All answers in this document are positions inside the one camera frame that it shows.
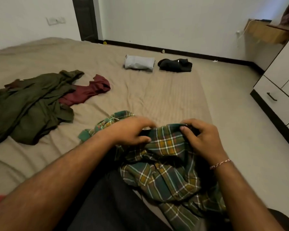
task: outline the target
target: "white tiled floor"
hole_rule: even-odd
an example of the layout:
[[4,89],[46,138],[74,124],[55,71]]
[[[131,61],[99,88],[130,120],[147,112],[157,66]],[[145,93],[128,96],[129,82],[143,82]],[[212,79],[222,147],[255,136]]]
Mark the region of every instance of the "white tiled floor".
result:
[[289,217],[289,145],[250,96],[247,66],[191,58],[224,148],[269,208]]

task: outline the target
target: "beige bedsheet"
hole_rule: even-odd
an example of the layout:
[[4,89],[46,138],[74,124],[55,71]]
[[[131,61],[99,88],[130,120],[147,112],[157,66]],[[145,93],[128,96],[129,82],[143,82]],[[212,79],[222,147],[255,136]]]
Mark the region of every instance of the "beige bedsheet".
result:
[[[125,70],[125,55],[155,57],[153,73]],[[82,70],[77,85],[88,85],[100,74],[109,80],[111,90],[72,106],[72,124],[62,123],[35,146],[16,143],[10,137],[0,143],[0,194],[8,194],[65,152],[79,144],[78,134],[120,110],[147,116],[158,125],[177,123],[185,118],[211,122],[197,68],[190,73],[160,71],[157,63],[177,55],[118,46],[47,38],[0,50],[0,88],[15,79],[28,79],[42,73]]]

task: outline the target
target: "forearm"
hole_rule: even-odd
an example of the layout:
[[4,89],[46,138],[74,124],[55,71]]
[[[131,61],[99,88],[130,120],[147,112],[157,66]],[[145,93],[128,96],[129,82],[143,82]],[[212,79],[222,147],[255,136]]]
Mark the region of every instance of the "forearm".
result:
[[0,202],[0,230],[52,230],[112,147],[102,134],[57,159]]
[[283,231],[232,162],[215,169],[234,230]]

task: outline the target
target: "green plaid shirt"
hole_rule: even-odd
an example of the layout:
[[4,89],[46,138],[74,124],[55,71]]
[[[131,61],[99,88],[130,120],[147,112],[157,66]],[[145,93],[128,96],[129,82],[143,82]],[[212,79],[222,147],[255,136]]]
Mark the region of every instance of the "green plaid shirt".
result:
[[[129,111],[116,112],[94,129],[81,132],[86,141],[99,130],[134,116]],[[175,230],[193,230],[200,217],[225,215],[226,207],[214,173],[208,163],[193,152],[179,127],[170,124],[146,130],[141,135],[152,141],[138,146],[116,146],[115,160],[123,180],[140,188],[159,208]]]

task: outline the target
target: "wooden shelf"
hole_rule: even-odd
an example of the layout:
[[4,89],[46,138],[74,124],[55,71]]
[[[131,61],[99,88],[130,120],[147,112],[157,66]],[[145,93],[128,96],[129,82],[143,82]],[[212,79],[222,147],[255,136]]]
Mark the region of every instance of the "wooden shelf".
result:
[[289,40],[289,30],[284,26],[273,26],[267,21],[249,19],[245,30],[253,37],[271,44],[285,44]]

